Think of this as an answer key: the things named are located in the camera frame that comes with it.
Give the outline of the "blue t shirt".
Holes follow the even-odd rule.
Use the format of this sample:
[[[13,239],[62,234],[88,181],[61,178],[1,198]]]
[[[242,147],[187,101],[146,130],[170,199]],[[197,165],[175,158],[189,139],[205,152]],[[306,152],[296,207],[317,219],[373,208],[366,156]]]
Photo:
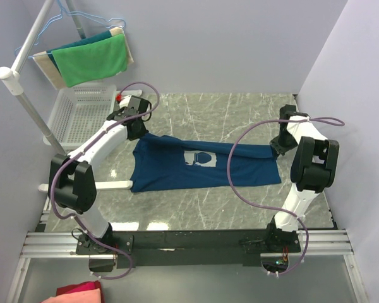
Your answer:
[[[234,146],[146,134],[137,142],[133,156],[133,193],[281,182],[268,145]]]

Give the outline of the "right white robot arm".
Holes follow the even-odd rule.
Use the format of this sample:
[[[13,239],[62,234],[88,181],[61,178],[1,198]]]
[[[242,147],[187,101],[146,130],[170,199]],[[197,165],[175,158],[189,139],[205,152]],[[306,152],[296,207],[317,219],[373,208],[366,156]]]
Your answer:
[[[299,220],[311,202],[330,187],[335,179],[339,143],[322,135],[308,114],[299,113],[295,105],[280,108],[279,135],[270,146],[276,155],[296,149],[291,165],[291,189],[282,206],[267,226],[270,242],[293,243]]]

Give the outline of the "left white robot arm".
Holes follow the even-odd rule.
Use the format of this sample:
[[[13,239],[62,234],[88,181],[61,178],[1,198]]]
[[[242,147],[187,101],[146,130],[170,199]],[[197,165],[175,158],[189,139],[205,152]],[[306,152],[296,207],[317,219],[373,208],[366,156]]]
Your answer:
[[[112,236],[110,223],[95,206],[94,170],[119,144],[148,133],[142,117],[150,117],[151,111],[148,100],[130,95],[125,98],[125,105],[111,113],[84,144],[67,155],[52,158],[48,197],[56,216],[63,220],[74,218],[96,239]]]

